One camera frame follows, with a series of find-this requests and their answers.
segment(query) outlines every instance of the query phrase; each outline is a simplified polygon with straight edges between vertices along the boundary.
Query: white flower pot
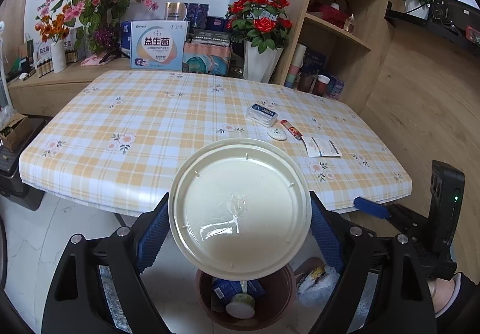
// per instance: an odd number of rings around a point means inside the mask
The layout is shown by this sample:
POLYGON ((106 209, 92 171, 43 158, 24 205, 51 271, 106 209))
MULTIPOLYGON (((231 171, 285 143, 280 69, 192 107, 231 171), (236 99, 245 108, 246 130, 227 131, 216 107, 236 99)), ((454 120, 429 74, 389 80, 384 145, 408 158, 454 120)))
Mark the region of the white flower pot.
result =
POLYGON ((428 19, 428 5, 422 6, 417 0, 405 0, 405 12, 410 12, 412 16, 423 18, 424 20, 428 19))
POLYGON ((251 41, 247 41, 245 43, 243 78, 248 81, 268 83, 282 52, 283 48, 276 50, 267 48, 263 54, 259 54, 258 47, 252 47, 251 41))
POLYGON ((67 68, 67 59, 65 58, 65 44, 63 40, 54 42, 50 45, 52 51, 53 72, 59 73, 67 68))

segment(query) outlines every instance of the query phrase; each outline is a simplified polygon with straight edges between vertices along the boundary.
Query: metal screw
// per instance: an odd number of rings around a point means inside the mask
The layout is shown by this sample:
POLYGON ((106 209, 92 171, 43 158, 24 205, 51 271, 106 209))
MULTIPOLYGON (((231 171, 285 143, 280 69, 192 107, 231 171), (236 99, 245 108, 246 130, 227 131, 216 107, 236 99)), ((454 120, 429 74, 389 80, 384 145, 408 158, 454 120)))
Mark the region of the metal screw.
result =
POLYGON ((76 245, 78 242, 82 240, 82 236, 78 233, 71 237, 70 242, 76 245))
POLYGON ((130 228, 128 227, 120 227, 117 230, 117 235, 118 236, 127 236, 130 233, 130 228))
POLYGON ((350 228, 350 233, 353 236, 360 236, 362 234, 362 229, 360 227, 354 226, 350 228))
POLYGON ((399 236, 397 236, 397 240, 398 240, 398 242, 400 242, 401 244, 404 245, 405 243, 407 243, 409 241, 409 238, 406 235, 403 235, 401 233, 399 236))

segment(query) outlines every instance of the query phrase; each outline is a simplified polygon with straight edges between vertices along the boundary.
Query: tiled floor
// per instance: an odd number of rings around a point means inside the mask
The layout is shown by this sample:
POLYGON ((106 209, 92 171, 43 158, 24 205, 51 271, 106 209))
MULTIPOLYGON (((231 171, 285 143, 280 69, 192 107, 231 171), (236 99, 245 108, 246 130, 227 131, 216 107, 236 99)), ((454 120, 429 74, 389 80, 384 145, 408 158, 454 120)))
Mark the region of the tiled floor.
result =
MULTIPOLYGON (((113 213, 50 194, 45 195, 36 212, 2 197, 0 215, 7 232, 7 295, 30 327, 40 333, 50 282, 69 238, 75 233, 82 233, 87 239, 105 237, 119 224, 113 213)), ((126 218, 128 225, 134 221, 126 218)), ((235 333, 212 323, 198 305, 194 287, 196 268, 178 250, 171 234, 159 253, 160 258, 164 256, 169 259, 157 259, 142 280, 169 329, 177 334, 235 333)), ((291 265, 296 269, 312 256, 320 256, 320 251, 309 235, 291 265)), ((307 333, 319 312, 295 301, 280 322, 257 333, 307 333)))

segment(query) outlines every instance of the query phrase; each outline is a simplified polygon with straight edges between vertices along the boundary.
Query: red flower bouquet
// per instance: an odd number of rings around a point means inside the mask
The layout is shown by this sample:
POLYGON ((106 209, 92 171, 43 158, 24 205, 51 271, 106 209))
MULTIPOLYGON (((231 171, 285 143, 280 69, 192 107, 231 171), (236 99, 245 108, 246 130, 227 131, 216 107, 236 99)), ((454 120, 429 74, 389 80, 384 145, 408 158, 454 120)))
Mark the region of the red flower bouquet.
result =
POLYGON ((226 27, 235 42, 251 41, 260 54, 285 47, 292 22, 285 14, 287 0, 239 0, 229 5, 226 27))

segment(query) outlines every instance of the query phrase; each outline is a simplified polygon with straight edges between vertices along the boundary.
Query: plaid tablecloth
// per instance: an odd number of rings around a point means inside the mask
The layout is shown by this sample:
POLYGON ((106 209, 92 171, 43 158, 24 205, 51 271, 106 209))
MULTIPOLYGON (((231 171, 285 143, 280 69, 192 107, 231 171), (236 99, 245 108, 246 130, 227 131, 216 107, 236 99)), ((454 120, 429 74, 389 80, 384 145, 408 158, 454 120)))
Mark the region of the plaid tablecloth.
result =
POLYGON ((57 196, 138 216, 169 192, 190 155, 228 137, 257 138, 284 150, 328 209, 352 210, 358 196, 381 203, 411 193, 400 163, 345 104, 283 86, 171 72, 100 76, 22 153, 20 174, 57 196), (303 135, 332 139, 342 158, 309 158, 288 132, 286 141, 273 140, 245 118, 255 103, 303 135))

